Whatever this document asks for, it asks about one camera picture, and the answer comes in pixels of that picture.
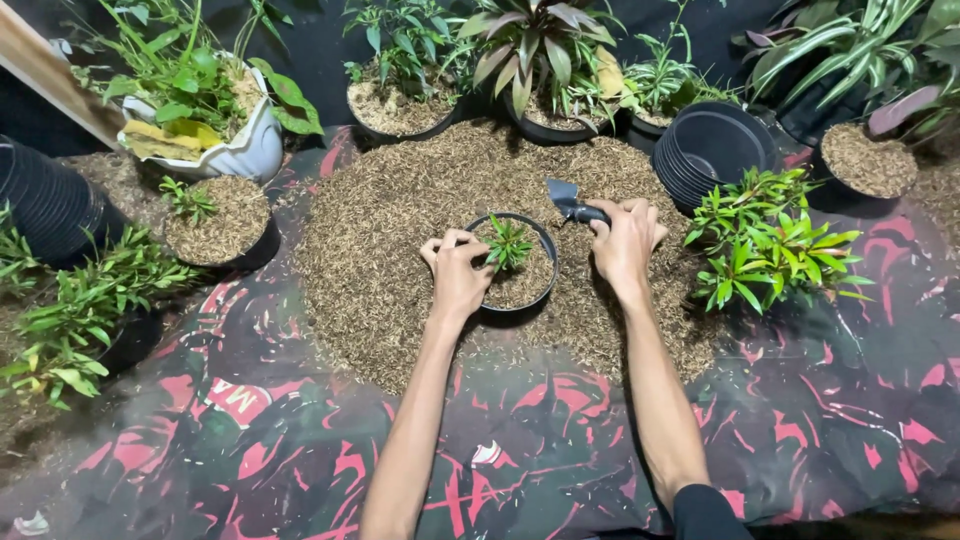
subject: person's right hand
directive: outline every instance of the person's right hand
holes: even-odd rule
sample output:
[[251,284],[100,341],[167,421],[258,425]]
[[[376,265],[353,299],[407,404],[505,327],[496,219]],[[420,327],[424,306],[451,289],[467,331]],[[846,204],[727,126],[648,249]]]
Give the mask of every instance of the person's right hand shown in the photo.
[[612,228],[603,221],[590,221],[596,233],[593,256],[597,270],[623,299],[647,283],[647,267],[654,248],[667,235],[666,227],[657,223],[657,207],[646,199],[630,199],[619,205],[611,201],[591,200],[588,205],[603,210],[611,219]]
[[420,256],[433,271],[432,315],[463,324],[483,304],[493,279],[493,267],[475,270],[470,261],[485,255],[490,246],[472,233],[450,229],[444,239],[430,238],[420,247]]

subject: white ceramic pot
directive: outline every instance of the white ceramic pot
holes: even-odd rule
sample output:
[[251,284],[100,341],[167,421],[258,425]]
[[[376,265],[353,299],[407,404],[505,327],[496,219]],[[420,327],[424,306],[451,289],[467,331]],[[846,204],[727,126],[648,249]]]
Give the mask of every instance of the white ceramic pot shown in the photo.
[[[196,161],[168,160],[167,158],[142,160],[156,161],[167,169],[199,178],[229,174],[265,184],[276,176],[283,162],[280,123],[271,111],[273,104],[267,96],[267,84],[263,80],[263,74],[255,67],[247,66],[247,69],[256,79],[263,97],[257,102],[247,125],[230,143],[222,142],[207,149]],[[156,115],[154,108],[132,96],[124,98],[122,110],[127,120],[138,119],[152,123]],[[123,133],[117,134],[117,140],[123,143],[123,139]]]

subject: black backdrop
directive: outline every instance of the black backdrop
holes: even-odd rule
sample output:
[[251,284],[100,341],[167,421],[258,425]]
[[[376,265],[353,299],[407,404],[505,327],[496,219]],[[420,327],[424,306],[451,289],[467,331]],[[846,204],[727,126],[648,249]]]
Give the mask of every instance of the black backdrop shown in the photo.
[[[63,2],[69,0],[8,0],[24,19],[44,37],[67,37],[67,30],[60,22],[71,16],[70,10],[89,20],[98,28],[108,28],[109,21],[96,0],[73,0],[70,9]],[[347,108],[347,75],[344,61],[367,60],[372,51],[364,39],[363,31],[354,30],[342,36],[345,19],[341,16],[345,0],[275,0],[274,4],[288,13],[293,26],[277,24],[290,53],[280,47],[272,36],[260,29],[248,47],[249,57],[261,57],[269,61],[275,70],[292,77],[300,85],[304,95],[317,107],[321,122],[326,125],[352,123]],[[709,78],[732,78],[735,86],[742,85],[746,70],[740,63],[740,52],[730,46],[730,36],[745,29],[762,28],[767,19],[783,3],[783,0],[691,0],[686,7],[682,22],[690,32],[693,63],[701,70],[709,67]],[[634,39],[637,33],[663,38],[667,25],[676,16],[676,4],[668,0],[611,0],[613,13],[623,21],[628,34],[616,29],[613,35],[618,45],[613,53],[621,61],[648,58],[641,41]],[[232,43],[249,8],[245,0],[206,0],[204,19],[220,36],[223,43]],[[675,47],[674,55],[683,49]],[[29,89],[19,92],[31,93]],[[0,109],[0,125],[3,118],[12,113],[16,99],[6,101]],[[44,118],[36,116],[36,129],[50,129],[51,122],[62,122],[62,116]],[[17,130],[30,130],[18,122]],[[16,138],[18,133],[8,133]],[[71,144],[50,141],[53,149],[48,153],[76,153],[78,147],[88,143],[77,141]]]

